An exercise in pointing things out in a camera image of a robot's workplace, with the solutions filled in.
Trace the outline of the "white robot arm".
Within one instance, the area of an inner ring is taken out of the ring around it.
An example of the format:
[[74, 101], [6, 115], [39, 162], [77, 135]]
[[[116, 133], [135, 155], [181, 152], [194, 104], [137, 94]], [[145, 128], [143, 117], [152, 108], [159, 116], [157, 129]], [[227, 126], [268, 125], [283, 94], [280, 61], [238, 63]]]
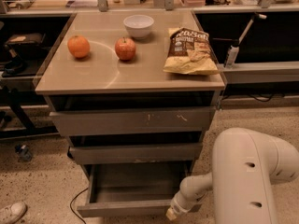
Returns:
[[212, 171], [184, 178], [166, 216], [174, 220], [188, 213], [212, 189], [216, 224], [278, 224], [271, 184], [298, 174], [299, 152], [289, 142], [231, 128], [216, 138]]

